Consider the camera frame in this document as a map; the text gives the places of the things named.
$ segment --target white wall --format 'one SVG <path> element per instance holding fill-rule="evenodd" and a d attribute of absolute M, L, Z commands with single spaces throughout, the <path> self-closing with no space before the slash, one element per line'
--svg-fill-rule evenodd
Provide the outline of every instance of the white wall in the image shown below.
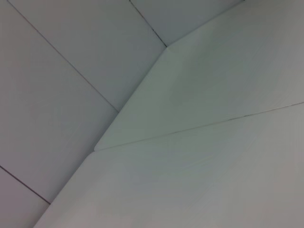
<path fill-rule="evenodd" d="M 304 101 L 304 1 L 245 1 L 169 46 L 96 151 Z"/>
<path fill-rule="evenodd" d="M 165 46 L 128 0 L 10 0 L 119 111 Z"/>
<path fill-rule="evenodd" d="M 131 0 L 170 45 L 243 0 Z"/>
<path fill-rule="evenodd" d="M 117 111 L 0 0 L 0 166 L 51 202 Z M 0 176 L 0 227 L 33 227 L 46 202 Z"/>
<path fill-rule="evenodd" d="M 169 47 L 36 228 L 303 226 L 303 12 L 248 0 Z"/>
<path fill-rule="evenodd" d="M 92 153 L 35 228 L 298 228 L 304 104 Z"/>

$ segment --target white ceiling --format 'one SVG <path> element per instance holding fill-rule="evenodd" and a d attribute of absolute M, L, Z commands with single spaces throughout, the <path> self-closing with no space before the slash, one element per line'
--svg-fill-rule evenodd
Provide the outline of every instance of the white ceiling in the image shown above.
<path fill-rule="evenodd" d="M 303 114 L 300 104 L 95 152 L 35 228 L 303 227 Z"/>
<path fill-rule="evenodd" d="M 243 0 L 131 0 L 166 45 Z"/>
<path fill-rule="evenodd" d="M 168 47 L 95 151 L 303 102 L 303 9 L 245 1 Z"/>
<path fill-rule="evenodd" d="M 134 3 L 170 43 L 235 1 Z M 165 46 L 128 0 L 0 0 L 0 29 L 0 165 L 51 202 Z"/>

